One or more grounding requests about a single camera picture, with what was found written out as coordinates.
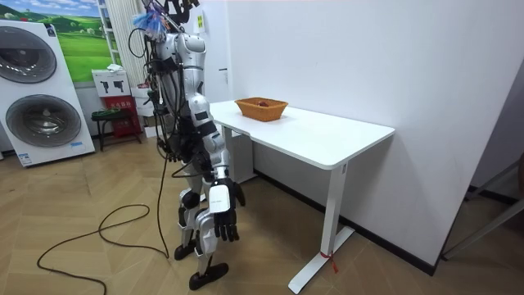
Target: stacked washer dryer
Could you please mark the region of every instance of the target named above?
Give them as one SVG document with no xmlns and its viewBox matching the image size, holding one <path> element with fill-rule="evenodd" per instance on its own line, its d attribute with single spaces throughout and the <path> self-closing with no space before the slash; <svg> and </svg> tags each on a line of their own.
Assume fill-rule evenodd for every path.
<svg viewBox="0 0 524 295">
<path fill-rule="evenodd" d="M 0 20 L 0 121 L 23 166 L 94 152 L 54 28 Z"/>
</svg>

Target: black power cord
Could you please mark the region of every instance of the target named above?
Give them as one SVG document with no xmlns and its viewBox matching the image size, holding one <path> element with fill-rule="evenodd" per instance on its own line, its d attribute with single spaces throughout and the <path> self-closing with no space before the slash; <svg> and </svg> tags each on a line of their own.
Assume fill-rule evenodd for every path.
<svg viewBox="0 0 524 295">
<path fill-rule="evenodd" d="M 136 58 L 142 58 L 142 57 L 145 57 L 145 56 L 146 56 L 146 52 L 147 52 L 147 42 L 144 42 L 144 52 L 143 52 L 142 55 L 140 55 L 140 56 L 134 54 L 133 49 L 131 49 L 131 37 L 133 37 L 133 33 L 134 33 L 135 31 L 138 31 L 138 30 L 145 31 L 145 30 L 142 29 L 142 28 L 134 28 L 134 29 L 131 31 L 131 33 L 129 34 L 129 37 L 128 37 L 128 48 L 129 48 L 129 51 L 131 52 L 131 54 L 133 54 Z"/>
<path fill-rule="evenodd" d="M 65 243 L 68 243 L 68 242 L 72 242 L 72 241 L 75 241 L 77 239 L 80 239 L 80 238 L 85 238 L 87 236 L 90 236 L 92 234 L 99 234 L 100 235 L 100 238 L 102 238 L 104 241 L 110 243 L 110 244 L 113 244 L 113 245 L 116 245 L 116 246 L 120 246 L 120 247 L 136 247 L 136 248 L 145 248 L 145 249 L 150 249 L 150 250 L 153 250 L 153 251 L 156 251 L 156 252 L 159 252 L 161 253 L 162 255 L 165 256 L 166 259 L 169 259 L 169 250 L 167 249 L 167 245 L 165 243 L 165 239 L 164 239 L 164 235 L 162 234 L 162 227 L 160 225 L 160 200 L 161 200 L 161 197 L 162 197 L 162 190 L 164 188 L 164 179 L 165 179 L 165 171 L 166 171 L 166 168 L 167 168 L 167 157 L 164 159 L 164 169 L 162 170 L 162 180 L 160 181 L 160 191 L 158 192 L 158 199 L 157 199 L 157 202 L 156 202 L 156 225 L 158 227 L 158 232 L 160 234 L 160 238 L 162 240 L 162 243 L 164 244 L 164 249 L 165 249 L 165 252 L 160 250 L 160 249 L 157 249 L 155 247 L 150 247 L 150 246 L 143 246 L 143 245 L 129 245 L 129 244 L 123 244 L 123 243 L 118 243 L 118 242 L 115 242 L 115 241 L 111 241 L 110 239 L 104 237 L 104 235 L 102 234 L 102 232 L 106 229 L 112 229 L 112 228 L 115 228 L 117 226 L 121 226 L 121 225 L 126 225 L 128 223 L 131 223 L 133 221 L 136 221 L 136 220 L 140 220 L 144 217 L 146 217 L 147 215 L 149 215 L 149 212 L 151 211 L 151 208 L 148 206 L 148 205 L 144 205 L 144 204 L 131 204 L 131 205 L 125 205 L 125 206 L 120 206 L 116 209 L 114 209 L 111 213 L 109 213 L 103 220 L 102 222 L 100 223 L 100 225 L 98 226 L 98 229 L 97 230 L 94 230 L 93 232 L 91 233 L 87 233 L 87 234 L 82 234 L 80 236 L 77 236 L 77 237 L 73 237 L 73 238 L 68 238 L 67 240 L 64 240 L 64 241 L 61 241 L 59 242 L 58 244 L 50 247 L 47 251 L 45 251 L 37 260 L 36 262 L 36 265 L 38 268 L 42 269 L 42 270 L 48 270 L 50 272 L 53 272 L 53 273 L 57 273 L 57 274 L 61 274 L 61 275 L 66 275 L 66 276 L 69 276 L 71 278 L 75 278 L 75 279 L 84 279 L 84 280 L 88 280 L 88 281 L 91 281 L 91 282 L 94 282 L 94 283 L 97 283 L 97 284 L 100 284 L 103 288 L 104 288 L 104 295 L 107 295 L 107 286 L 106 286 L 106 283 L 104 283 L 103 281 L 101 281 L 100 279 L 94 279 L 94 278 L 90 278 L 90 277 L 87 277 L 87 276 L 82 276 L 82 275 L 74 275 L 74 274 L 71 274 L 70 272 L 67 272 L 67 271 L 64 271 L 64 270 L 57 270 L 55 268 L 50 268 L 50 267 L 46 267 L 44 265 L 42 265 L 42 259 L 51 251 L 53 250 L 54 248 L 60 246 L 60 245 L 63 245 Z M 189 161 L 186 165 L 182 166 L 182 168 L 176 170 L 171 176 L 172 177 L 175 177 L 175 178 L 184 178 L 184 177 L 192 177 L 192 176 L 195 176 L 195 175 L 180 175 L 180 176 L 177 176 L 176 174 L 179 173 L 180 171 L 182 171 L 184 168 L 186 168 L 189 164 L 191 164 L 192 161 Z M 115 224 L 115 225 L 108 225 L 108 226 L 103 226 L 104 223 L 106 222 L 106 220 L 112 216 L 113 214 L 115 214 L 116 212 L 120 211 L 120 210 L 123 210 L 125 208 L 130 208 L 130 207 L 143 207 L 143 208 L 146 208 L 147 209 L 147 212 L 138 216 L 138 217 L 135 217 L 131 220 L 126 220 L 126 221 L 122 221 L 118 224 Z"/>
</svg>

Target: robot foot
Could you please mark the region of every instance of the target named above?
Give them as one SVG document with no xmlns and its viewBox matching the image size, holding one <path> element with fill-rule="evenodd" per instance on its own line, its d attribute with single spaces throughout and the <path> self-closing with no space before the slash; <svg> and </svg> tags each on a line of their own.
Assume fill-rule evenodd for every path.
<svg viewBox="0 0 524 295">
<path fill-rule="evenodd" d="M 197 245 L 197 241 L 192 239 L 187 244 L 187 247 L 184 247 L 182 245 L 178 246 L 176 249 L 174 249 L 173 257 L 176 261 L 181 261 L 184 259 L 187 255 L 193 253 L 195 251 L 195 246 Z"/>
<path fill-rule="evenodd" d="M 202 288 L 208 283 L 212 283 L 217 279 L 225 276 L 229 271 L 229 266 L 226 263 L 219 263 L 207 268 L 206 274 L 200 276 L 199 273 L 195 273 L 189 279 L 189 288 L 192 291 Z"/>
</svg>

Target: red tag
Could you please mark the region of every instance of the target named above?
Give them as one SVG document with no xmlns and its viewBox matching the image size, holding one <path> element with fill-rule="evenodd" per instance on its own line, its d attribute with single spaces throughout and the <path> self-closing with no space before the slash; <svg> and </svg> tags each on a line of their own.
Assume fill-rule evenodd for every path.
<svg viewBox="0 0 524 295">
<path fill-rule="evenodd" d="M 333 259 L 333 251 L 331 251 L 331 255 L 326 255 L 322 252 L 320 252 L 320 255 L 324 258 L 327 258 L 331 261 L 331 266 L 333 267 L 333 270 L 335 271 L 335 274 L 338 273 L 338 267 L 337 267 L 337 264 L 335 263 L 335 260 Z"/>
</svg>

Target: humanoid robot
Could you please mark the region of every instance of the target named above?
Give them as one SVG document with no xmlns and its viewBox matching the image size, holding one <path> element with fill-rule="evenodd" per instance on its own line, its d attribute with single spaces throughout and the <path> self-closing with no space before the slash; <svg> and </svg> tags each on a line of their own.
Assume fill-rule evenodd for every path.
<svg viewBox="0 0 524 295">
<path fill-rule="evenodd" d="M 151 4 L 151 0 L 142 1 Z M 170 160 L 183 163 L 183 175 L 179 177 L 187 178 L 189 184 L 179 195 L 182 241 L 174 251 L 174 259 L 182 260 L 195 252 L 198 267 L 189 288 L 196 290 L 228 272 L 227 264 L 211 265 L 211 259 L 219 238 L 229 242 L 239 239 L 236 199 L 243 206 L 245 199 L 240 186 L 229 178 L 229 152 L 202 94 L 206 44 L 204 39 L 184 33 L 180 26 L 187 22 L 192 4 L 198 2 L 184 1 L 180 7 L 175 1 L 175 16 L 162 12 L 172 33 L 161 40 L 146 38 L 151 54 L 147 53 L 145 66 L 151 79 L 150 99 L 167 129 L 163 131 L 167 140 L 159 139 L 159 146 Z M 164 124 L 169 121 L 167 117 L 172 121 L 169 127 Z M 201 208 L 202 189 L 209 203 L 207 208 Z"/>
</svg>

